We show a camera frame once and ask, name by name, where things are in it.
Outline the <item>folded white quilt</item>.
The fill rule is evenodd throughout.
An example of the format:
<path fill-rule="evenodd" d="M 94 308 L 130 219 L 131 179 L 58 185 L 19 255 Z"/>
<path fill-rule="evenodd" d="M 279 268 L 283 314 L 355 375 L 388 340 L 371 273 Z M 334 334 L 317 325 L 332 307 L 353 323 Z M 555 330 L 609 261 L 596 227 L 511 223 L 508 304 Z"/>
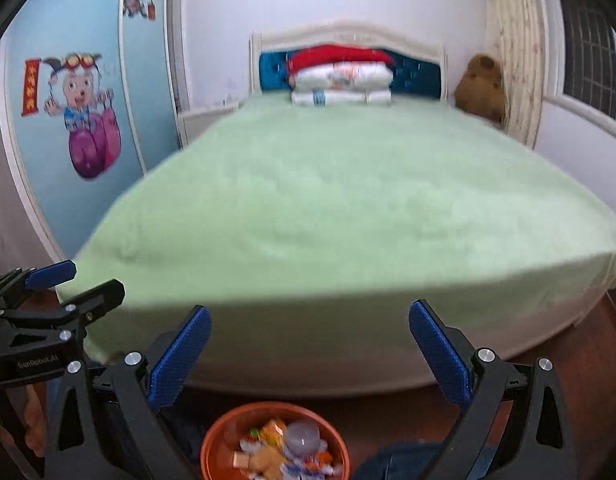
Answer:
<path fill-rule="evenodd" d="M 389 89 L 368 92 L 344 90 L 292 91 L 291 101 L 297 106 L 387 105 L 392 102 Z"/>

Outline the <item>orange snack pouch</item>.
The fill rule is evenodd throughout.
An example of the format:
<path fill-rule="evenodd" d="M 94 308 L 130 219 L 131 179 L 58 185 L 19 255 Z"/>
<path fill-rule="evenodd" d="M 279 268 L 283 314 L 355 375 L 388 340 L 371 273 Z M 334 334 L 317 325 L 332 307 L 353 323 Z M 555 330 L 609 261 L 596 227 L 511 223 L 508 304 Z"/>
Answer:
<path fill-rule="evenodd" d="M 262 445 L 282 448 L 287 426 L 281 419 L 270 419 L 260 428 L 252 428 L 247 434 L 247 440 Z"/>

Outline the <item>orange trash basin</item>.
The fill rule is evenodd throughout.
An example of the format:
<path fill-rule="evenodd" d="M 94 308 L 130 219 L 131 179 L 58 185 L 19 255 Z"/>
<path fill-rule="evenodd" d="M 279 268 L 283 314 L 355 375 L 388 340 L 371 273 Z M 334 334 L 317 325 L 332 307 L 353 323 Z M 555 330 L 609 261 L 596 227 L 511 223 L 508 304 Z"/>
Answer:
<path fill-rule="evenodd" d="M 348 479 L 347 446 L 325 419 L 283 402 L 245 404 L 206 432 L 205 479 Z"/>

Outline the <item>grey lidded round container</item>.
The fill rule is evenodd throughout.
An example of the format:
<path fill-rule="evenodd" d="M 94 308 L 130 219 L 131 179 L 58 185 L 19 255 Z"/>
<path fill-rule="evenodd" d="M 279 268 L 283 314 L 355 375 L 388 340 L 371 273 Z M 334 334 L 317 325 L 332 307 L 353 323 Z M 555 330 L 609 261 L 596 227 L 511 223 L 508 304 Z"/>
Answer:
<path fill-rule="evenodd" d="M 284 445 L 291 456 L 297 458 L 316 455 L 328 448 L 318 424 L 310 419 L 291 422 L 284 430 Z"/>

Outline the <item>brown plush bear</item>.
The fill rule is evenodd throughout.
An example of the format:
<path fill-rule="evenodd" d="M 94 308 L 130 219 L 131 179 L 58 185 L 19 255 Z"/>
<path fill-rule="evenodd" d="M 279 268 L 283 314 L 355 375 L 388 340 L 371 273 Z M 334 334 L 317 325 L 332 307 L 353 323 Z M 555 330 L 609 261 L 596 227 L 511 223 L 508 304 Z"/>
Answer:
<path fill-rule="evenodd" d="M 506 97 L 500 63 L 485 53 L 474 55 L 453 96 L 459 110 L 501 126 L 506 117 Z"/>

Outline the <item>cream floral curtain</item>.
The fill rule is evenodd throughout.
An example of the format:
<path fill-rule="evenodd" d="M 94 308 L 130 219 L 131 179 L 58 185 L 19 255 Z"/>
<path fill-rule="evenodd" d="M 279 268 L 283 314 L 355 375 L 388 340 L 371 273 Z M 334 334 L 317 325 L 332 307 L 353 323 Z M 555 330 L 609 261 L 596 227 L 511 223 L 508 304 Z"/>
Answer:
<path fill-rule="evenodd" d="M 486 0 L 488 51 L 500 62 L 504 131 L 528 148 L 536 144 L 546 71 L 541 0 Z"/>

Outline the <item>window with grille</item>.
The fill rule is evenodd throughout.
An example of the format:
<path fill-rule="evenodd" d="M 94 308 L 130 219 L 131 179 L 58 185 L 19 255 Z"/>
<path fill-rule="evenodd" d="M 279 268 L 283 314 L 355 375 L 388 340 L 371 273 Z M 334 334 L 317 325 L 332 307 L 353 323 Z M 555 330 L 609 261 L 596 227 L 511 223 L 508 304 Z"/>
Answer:
<path fill-rule="evenodd" d="M 616 32 L 594 0 L 540 0 L 544 97 L 616 139 Z"/>

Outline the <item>blue white milk carton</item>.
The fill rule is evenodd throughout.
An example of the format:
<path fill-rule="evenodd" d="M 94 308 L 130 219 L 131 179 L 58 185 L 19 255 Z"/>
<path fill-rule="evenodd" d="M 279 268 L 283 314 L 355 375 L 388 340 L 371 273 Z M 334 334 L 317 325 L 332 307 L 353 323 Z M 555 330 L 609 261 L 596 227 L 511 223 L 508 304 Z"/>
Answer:
<path fill-rule="evenodd" d="M 339 476 L 342 466 L 324 462 L 313 455 L 295 460 L 291 465 L 282 465 L 280 471 L 283 480 L 324 480 Z"/>

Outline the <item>white bedside table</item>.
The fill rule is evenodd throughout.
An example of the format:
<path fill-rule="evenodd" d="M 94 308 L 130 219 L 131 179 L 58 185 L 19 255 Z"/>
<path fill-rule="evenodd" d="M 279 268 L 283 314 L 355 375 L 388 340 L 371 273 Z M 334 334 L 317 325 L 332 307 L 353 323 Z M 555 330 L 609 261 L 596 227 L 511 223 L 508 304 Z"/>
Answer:
<path fill-rule="evenodd" d="M 177 124 L 182 148 L 186 148 L 215 122 L 219 122 L 223 117 L 234 113 L 239 107 L 239 102 L 232 102 L 179 113 Z"/>

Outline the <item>white printed pillow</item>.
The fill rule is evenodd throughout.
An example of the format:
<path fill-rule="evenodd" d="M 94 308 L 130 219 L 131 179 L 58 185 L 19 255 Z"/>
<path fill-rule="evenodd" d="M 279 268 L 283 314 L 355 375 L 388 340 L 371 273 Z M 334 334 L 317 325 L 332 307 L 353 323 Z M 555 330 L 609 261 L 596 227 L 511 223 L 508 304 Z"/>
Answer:
<path fill-rule="evenodd" d="M 394 75 L 381 62 L 341 62 L 304 68 L 288 77 L 293 90 L 374 91 L 388 89 Z"/>

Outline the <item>blue cartoon wardrobe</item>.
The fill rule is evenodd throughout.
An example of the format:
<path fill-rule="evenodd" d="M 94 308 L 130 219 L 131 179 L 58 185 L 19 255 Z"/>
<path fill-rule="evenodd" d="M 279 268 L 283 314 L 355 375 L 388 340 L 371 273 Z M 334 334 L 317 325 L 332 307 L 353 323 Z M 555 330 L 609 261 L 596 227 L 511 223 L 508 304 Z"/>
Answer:
<path fill-rule="evenodd" d="M 26 0 L 3 37 L 3 137 L 54 259 L 178 150 L 167 0 Z"/>

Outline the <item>green bed blanket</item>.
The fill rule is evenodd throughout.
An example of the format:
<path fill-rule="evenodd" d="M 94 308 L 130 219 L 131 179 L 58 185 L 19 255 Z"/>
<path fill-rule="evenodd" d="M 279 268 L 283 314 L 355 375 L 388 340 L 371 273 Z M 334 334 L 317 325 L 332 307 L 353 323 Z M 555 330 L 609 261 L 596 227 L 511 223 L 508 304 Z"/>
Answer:
<path fill-rule="evenodd" d="M 111 278 L 97 360 L 146 347 L 197 304 L 204 362 L 346 360 L 412 347 L 406 313 L 507 321 L 616 285 L 616 214 L 451 106 L 300 107 L 256 96 L 110 207 L 58 289 Z"/>

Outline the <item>wooden cube block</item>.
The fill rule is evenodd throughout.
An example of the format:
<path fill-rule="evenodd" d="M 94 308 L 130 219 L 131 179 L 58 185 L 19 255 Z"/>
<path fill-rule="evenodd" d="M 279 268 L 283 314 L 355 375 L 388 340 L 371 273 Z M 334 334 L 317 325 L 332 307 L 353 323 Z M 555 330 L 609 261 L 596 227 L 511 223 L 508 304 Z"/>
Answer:
<path fill-rule="evenodd" d="M 254 454 L 235 452 L 232 458 L 234 469 L 254 474 L 264 479 L 282 479 L 282 467 L 288 465 L 288 460 L 278 448 L 263 446 Z"/>

